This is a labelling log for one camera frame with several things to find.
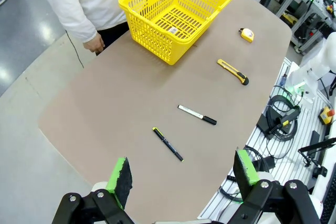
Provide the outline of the person's right hand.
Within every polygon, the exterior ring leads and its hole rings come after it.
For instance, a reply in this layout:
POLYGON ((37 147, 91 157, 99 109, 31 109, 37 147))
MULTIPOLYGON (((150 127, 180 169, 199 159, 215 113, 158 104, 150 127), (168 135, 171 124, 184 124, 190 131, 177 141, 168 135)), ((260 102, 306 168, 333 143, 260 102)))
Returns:
POLYGON ((85 49, 96 54, 103 52, 105 48, 104 42, 99 33, 96 33, 96 35, 90 41, 83 43, 83 46, 85 49))

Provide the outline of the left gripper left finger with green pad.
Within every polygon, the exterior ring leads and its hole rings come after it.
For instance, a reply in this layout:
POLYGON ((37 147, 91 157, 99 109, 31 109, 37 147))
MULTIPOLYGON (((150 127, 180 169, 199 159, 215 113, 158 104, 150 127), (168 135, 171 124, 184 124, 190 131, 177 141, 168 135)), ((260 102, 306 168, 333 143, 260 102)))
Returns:
POLYGON ((126 157, 119 158, 105 188, 86 196, 65 194, 52 223, 134 223, 124 211, 132 189, 132 174, 126 157))

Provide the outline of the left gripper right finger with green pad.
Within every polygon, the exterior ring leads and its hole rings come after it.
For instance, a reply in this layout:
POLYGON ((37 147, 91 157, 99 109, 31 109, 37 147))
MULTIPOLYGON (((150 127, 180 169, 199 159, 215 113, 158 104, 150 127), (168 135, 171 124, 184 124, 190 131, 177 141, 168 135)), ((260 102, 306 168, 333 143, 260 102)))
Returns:
POLYGON ((235 152, 233 172, 243 203, 229 223, 257 223, 263 213, 273 213, 280 223, 320 223, 306 185, 297 179, 284 185, 259 178, 246 150, 235 152))

